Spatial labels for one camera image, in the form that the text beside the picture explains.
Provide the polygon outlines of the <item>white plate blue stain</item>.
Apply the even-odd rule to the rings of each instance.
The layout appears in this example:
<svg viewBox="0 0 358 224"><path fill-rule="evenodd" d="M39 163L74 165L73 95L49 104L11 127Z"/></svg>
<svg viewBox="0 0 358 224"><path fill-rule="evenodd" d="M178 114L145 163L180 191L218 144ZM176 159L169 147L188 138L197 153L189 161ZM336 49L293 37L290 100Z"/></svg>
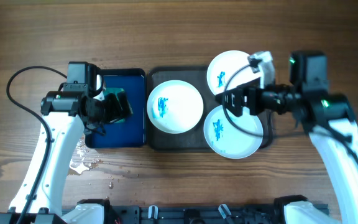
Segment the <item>white plate blue stain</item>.
<svg viewBox="0 0 358 224"><path fill-rule="evenodd" d="M146 112L151 123L168 134L181 134L201 120L204 103L200 92L188 82L169 80L150 93Z"/></svg>

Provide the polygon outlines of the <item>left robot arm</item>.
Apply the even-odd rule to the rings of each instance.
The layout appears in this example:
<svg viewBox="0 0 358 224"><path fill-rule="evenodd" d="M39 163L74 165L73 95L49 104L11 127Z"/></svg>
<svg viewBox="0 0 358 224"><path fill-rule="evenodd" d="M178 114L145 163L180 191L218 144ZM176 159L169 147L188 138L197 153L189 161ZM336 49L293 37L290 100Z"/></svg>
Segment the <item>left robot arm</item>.
<svg viewBox="0 0 358 224"><path fill-rule="evenodd" d="M84 134L106 134L104 126L131 113L126 95L104 94L104 77L111 75L88 62L70 62L57 91L41 101L40 113L25 108L41 123L30 166L0 223L115 223L108 200L81 200L63 213L62 197L69 163Z"/></svg>

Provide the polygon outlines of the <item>green scrubbing sponge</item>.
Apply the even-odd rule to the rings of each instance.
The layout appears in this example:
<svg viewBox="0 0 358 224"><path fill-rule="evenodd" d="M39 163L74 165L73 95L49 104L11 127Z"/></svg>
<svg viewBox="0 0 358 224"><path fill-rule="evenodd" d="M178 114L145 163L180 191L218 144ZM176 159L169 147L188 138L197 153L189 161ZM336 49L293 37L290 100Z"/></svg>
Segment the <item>green scrubbing sponge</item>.
<svg viewBox="0 0 358 224"><path fill-rule="evenodd" d="M118 121L121 115L121 107L117 99L117 94L122 91L124 91L124 89L122 88L107 88L103 91L104 93L104 100L102 101L104 106L103 122L105 124L114 124L114 123L123 122L123 121Z"/></svg>

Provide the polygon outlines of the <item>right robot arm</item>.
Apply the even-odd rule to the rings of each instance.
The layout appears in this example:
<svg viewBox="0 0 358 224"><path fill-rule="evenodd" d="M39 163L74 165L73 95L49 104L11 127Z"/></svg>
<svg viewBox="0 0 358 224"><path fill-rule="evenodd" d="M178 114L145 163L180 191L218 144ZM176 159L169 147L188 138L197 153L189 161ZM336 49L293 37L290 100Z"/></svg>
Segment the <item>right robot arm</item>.
<svg viewBox="0 0 358 224"><path fill-rule="evenodd" d="M268 51L248 57L248 67L260 72L259 86L225 87L216 95L227 119L263 111L291 113L321 156L337 197L342 223L358 223L358 126L347 97L331 94L327 58L319 50L290 54L290 82L275 83L272 55Z"/></svg>

